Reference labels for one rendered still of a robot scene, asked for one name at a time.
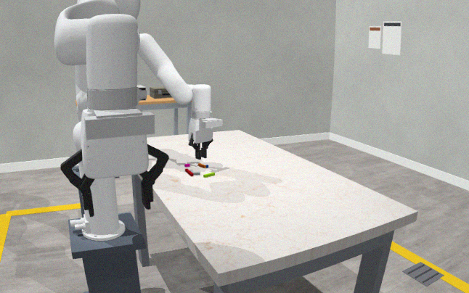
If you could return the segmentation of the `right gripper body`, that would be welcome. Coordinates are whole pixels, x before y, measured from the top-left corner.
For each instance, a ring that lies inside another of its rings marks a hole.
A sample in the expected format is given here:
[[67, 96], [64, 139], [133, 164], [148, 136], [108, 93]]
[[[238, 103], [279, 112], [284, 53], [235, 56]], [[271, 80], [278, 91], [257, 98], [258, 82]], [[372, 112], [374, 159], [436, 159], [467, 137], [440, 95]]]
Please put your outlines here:
[[95, 116], [94, 111], [89, 108], [83, 110], [81, 148], [86, 177], [98, 179], [131, 176], [148, 169], [147, 135], [86, 140], [84, 117], [89, 116]]

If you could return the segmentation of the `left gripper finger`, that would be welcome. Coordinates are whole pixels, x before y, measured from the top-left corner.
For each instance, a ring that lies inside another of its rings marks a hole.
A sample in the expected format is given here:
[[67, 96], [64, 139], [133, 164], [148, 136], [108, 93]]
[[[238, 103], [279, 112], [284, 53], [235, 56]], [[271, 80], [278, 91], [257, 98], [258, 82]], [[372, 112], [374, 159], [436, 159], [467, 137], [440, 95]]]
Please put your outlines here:
[[193, 134], [191, 135], [191, 138], [189, 140], [189, 146], [193, 147], [195, 149], [195, 158], [201, 160], [201, 150], [200, 150], [200, 143], [196, 144], [193, 143]]
[[203, 142], [202, 143], [202, 148], [201, 148], [201, 157], [203, 158], [207, 158], [207, 148], [209, 146], [209, 144], [213, 141], [213, 139], [211, 141], [207, 141], [207, 142]]

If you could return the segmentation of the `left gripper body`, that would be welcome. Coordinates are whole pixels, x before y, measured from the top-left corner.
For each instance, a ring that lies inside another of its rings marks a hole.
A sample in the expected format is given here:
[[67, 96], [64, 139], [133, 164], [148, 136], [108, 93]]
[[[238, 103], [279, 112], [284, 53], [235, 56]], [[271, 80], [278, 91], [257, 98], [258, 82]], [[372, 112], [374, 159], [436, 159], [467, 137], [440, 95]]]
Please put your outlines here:
[[191, 118], [189, 122], [188, 140], [193, 133], [193, 140], [196, 144], [211, 141], [213, 138], [213, 128], [201, 128], [201, 121], [197, 118]]

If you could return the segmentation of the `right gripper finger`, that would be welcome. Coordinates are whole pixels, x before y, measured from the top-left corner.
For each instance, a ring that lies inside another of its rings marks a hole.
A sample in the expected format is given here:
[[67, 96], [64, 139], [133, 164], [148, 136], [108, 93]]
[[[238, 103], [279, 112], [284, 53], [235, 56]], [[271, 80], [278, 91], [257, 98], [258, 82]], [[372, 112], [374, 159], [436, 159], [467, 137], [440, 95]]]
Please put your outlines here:
[[82, 178], [80, 178], [72, 170], [72, 168], [81, 161], [82, 161], [82, 149], [80, 149], [73, 156], [71, 156], [66, 161], [64, 161], [61, 164], [60, 169], [68, 178], [69, 182], [71, 182], [72, 185], [74, 185], [76, 188], [78, 188], [81, 191], [83, 195], [84, 210], [89, 210], [90, 217], [93, 217], [94, 208], [93, 208], [93, 202], [92, 202], [91, 189], [89, 188], [94, 182], [94, 179], [86, 177], [85, 174], [83, 175]]
[[142, 188], [142, 203], [146, 209], [150, 210], [151, 206], [150, 203], [153, 202], [153, 189], [152, 185], [155, 184], [155, 180], [160, 176], [163, 172], [166, 163], [168, 162], [169, 156], [165, 153], [156, 149], [153, 146], [147, 145], [148, 147], [148, 154], [157, 158], [155, 165], [149, 170], [146, 170], [143, 173], [140, 173], [140, 176], [143, 177], [141, 181], [141, 188]]

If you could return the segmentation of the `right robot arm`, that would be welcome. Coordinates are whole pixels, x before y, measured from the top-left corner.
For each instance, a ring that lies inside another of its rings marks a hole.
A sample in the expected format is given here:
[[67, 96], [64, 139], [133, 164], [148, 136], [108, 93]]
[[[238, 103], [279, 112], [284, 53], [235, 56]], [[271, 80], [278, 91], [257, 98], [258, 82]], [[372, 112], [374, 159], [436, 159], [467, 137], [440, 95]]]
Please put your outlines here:
[[[155, 115], [135, 107], [147, 98], [137, 87], [139, 10], [140, 0], [78, 0], [57, 18], [55, 53], [62, 64], [75, 65], [78, 109], [95, 114], [84, 117], [86, 140], [155, 134]], [[95, 179], [90, 189], [94, 217], [84, 210], [70, 226], [94, 241], [118, 238], [125, 225], [118, 219], [115, 177]]]

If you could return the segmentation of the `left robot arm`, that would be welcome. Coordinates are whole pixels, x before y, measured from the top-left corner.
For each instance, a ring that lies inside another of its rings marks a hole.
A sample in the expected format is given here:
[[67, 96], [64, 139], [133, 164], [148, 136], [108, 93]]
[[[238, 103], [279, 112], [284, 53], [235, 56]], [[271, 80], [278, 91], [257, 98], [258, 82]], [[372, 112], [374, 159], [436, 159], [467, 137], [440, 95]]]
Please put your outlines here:
[[211, 87], [186, 84], [151, 35], [140, 35], [137, 53], [178, 104], [188, 104], [192, 100], [192, 117], [204, 120], [202, 128], [223, 126], [223, 120], [211, 117]]

